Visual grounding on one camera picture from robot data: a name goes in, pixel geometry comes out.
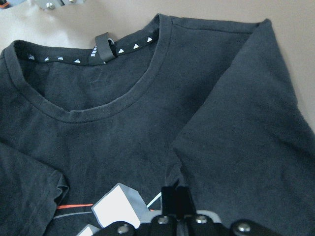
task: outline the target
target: short sleeve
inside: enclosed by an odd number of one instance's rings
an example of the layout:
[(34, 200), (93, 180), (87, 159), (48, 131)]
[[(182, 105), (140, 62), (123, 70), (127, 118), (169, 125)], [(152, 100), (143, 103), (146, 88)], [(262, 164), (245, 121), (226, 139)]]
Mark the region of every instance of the short sleeve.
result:
[(196, 208), (227, 227), (246, 218), (307, 235), (315, 225), (314, 133), (270, 24), (260, 30), (173, 142), (166, 183), (188, 185)]
[(63, 175), (0, 143), (1, 235), (40, 236), (67, 193)]

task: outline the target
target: silver rivet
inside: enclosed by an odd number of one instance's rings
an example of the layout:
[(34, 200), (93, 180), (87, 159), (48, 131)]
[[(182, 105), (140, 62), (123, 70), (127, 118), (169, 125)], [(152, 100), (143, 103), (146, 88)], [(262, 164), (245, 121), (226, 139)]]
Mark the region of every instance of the silver rivet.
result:
[(127, 233), (129, 231), (129, 227), (127, 224), (124, 224), (124, 226), (120, 226), (118, 229), (117, 229), (117, 232), (119, 234), (124, 234), (124, 233)]
[(204, 215), (199, 215), (196, 217), (196, 222), (198, 224), (205, 224), (207, 223), (207, 218)]
[(249, 232), (251, 231), (251, 227), (247, 223), (241, 223), (238, 225), (238, 230), (241, 232)]
[(168, 223), (168, 217), (167, 216), (161, 217), (157, 221), (160, 225), (165, 225)]
[(49, 10), (55, 9), (55, 5), (53, 5), (51, 2), (46, 3), (46, 8)]

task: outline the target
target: table surface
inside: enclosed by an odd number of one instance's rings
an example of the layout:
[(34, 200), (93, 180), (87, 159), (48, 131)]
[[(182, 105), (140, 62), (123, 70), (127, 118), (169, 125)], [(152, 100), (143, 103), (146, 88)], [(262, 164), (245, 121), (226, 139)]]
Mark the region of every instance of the table surface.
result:
[(42, 10), (33, 0), (0, 12), (0, 50), (13, 40), (70, 48), (92, 48), (95, 36), (109, 32), (116, 41), (143, 28), (157, 13), (178, 17), (272, 26), (289, 69), (298, 106), (315, 130), (314, 0), (86, 0), (84, 4)]
[(10, 6), (17, 6), (18, 4), (24, 2), (25, 0), (7, 0), (10, 3)]

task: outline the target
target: black metal clamp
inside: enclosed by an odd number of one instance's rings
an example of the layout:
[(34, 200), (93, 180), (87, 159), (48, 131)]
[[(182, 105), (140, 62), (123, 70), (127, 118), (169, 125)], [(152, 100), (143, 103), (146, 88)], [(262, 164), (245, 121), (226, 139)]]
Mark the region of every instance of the black metal clamp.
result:
[(85, 0), (34, 0), (35, 3), (42, 9), (53, 10), (55, 8), (65, 6), (82, 4)]
[(161, 193), (162, 214), (150, 224), (135, 229), (118, 221), (95, 236), (281, 236), (250, 220), (238, 220), (230, 229), (214, 223), (209, 216), (197, 214), (187, 187), (163, 187)]

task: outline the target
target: crew neck collar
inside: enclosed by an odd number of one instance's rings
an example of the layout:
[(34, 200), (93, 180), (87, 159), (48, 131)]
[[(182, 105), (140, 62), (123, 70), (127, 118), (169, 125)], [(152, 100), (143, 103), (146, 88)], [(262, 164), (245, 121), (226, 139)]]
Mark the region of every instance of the crew neck collar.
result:
[(66, 123), (91, 122), (113, 116), (114, 114), (129, 107), (145, 93), (159, 72), (160, 67), (162, 66), (169, 47), (171, 29), (171, 17), (158, 13), (146, 26), (144, 26), (143, 29), (129, 34), (115, 42), (115, 45), (118, 46), (129, 45), (140, 38), (146, 36), (149, 37), (150, 34), (158, 30), (158, 39), (155, 52), (147, 70), (138, 79), (137, 83), (129, 91), (115, 100), (107, 104), (85, 110), (66, 111), (63, 108), (48, 101), (29, 83), (27, 83), (19, 63), (18, 48), (16, 45), (31, 46), (33, 50), (36, 50), (39, 54), (43, 50), (48, 50), (51, 52), (60, 51), (64, 55), (71, 55), (73, 53), (84, 52), (87, 50), (91, 51), (92, 49), (46, 47), (23, 40), (16, 40), (5, 49), (4, 58), (7, 64), (9, 75), (16, 89), (40, 111), (54, 119)]

